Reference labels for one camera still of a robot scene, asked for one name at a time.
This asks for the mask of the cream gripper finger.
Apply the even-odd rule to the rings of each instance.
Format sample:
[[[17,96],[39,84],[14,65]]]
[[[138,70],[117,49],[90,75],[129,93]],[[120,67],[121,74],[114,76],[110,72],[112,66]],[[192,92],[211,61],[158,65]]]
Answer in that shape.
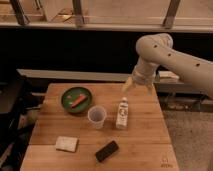
[[[148,85],[146,85],[146,88],[147,88],[147,92],[148,92],[148,94],[153,94],[153,92],[154,92],[154,86],[153,86],[153,84],[148,84]]]
[[[124,93],[126,93],[126,92],[130,91],[134,87],[135,87],[135,85],[134,85],[133,79],[131,77],[129,77],[126,80],[125,84],[122,86],[122,91]]]

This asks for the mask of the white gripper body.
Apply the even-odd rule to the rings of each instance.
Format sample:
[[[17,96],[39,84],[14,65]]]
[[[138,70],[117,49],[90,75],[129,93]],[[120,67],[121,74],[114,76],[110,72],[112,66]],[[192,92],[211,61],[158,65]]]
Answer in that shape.
[[[156,65],[139,59],[132,72],[132,79],[138,85],[151,85],[155,78]]]

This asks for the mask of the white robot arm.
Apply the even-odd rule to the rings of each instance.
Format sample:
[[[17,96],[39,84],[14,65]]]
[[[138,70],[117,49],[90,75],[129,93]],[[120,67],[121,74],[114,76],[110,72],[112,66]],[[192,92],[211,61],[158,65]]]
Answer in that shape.
[[[128,92],[136,85],[144,85],[151,91],[155,71],[161,65],[213,99],[213,62],[176,51],[172,46],[173,39],[167,33],[139,38],[136,42],[138,62],[122,91]]]

